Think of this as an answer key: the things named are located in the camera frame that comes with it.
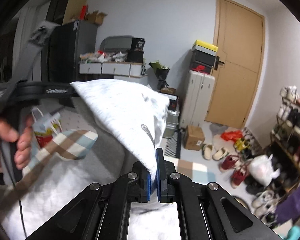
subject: purple cloth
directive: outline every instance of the purple cloth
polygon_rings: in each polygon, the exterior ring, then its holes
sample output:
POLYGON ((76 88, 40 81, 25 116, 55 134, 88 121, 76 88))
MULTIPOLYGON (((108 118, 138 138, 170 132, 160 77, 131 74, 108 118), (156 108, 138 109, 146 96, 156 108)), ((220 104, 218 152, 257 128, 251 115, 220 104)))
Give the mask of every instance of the purple cloth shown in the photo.
POLYGON ((300 187, 297 188, 284 202, 277 206, 277 221, 284 223, 300 216, 300 187))

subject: black refrigerator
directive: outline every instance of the black refrigerator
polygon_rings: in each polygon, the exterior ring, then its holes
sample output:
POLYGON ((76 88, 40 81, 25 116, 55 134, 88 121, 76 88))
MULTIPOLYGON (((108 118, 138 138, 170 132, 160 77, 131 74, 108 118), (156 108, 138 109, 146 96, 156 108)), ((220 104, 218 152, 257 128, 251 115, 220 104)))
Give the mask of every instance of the black refrigerator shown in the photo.
POLYGON ((42 81, 85 81, 86 75, 79 73, 80 54, 95 51, 97 29, 82 20, 56 27, 41 53, 42 81))

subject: metal screw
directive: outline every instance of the metal screw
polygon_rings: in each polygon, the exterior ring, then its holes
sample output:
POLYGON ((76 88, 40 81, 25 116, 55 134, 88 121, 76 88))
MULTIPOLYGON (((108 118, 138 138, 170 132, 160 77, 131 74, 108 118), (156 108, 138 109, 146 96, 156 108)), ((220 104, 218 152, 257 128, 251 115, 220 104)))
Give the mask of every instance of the metal screw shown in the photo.
POLYGON ((135 179, 136 177, 138 177, 138 174, 136 174, 135 172, 130 172, 130 173, 128 174, 128 178, 129 178, 129 179, 135 179))
POLYGON ((180 178, 180 174, 177 173, 177 172, 173 172, 173 173, 170 174, 170 177, 172 179, 179 179, 180 178))
POLYGON ((209 187, 209 189, 212 189, 212 190, 217 190, 219 188, 218 184, 213 183, 213 182, 210 183, 208 187, 209 187))
POLYGON ((92 183, 89 187, 91 190, 98 190, 100 185, 98 183, 92 183))

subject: teal object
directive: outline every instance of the teal object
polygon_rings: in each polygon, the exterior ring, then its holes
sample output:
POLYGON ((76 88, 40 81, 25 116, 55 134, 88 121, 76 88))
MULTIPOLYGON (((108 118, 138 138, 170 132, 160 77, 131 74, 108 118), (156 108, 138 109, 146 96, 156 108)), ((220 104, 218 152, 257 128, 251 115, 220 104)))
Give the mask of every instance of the teal object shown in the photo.
POLYGON ((300 238, 300 227, 293 226, 290 228, 287 237, 284 240, 298 240, 300 238))

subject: wooden door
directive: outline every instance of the wooden door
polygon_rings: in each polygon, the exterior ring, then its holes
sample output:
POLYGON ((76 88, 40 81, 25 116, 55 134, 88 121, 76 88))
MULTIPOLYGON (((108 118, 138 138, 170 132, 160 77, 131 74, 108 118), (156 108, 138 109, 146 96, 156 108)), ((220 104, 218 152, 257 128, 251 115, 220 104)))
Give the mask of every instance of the wooden door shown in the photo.
POLYGON ((214 92, 206 121, 242 128, 258 87, 264 17, 230 0, 217 0, 214 44, 224 65, 213 69, 214 92))

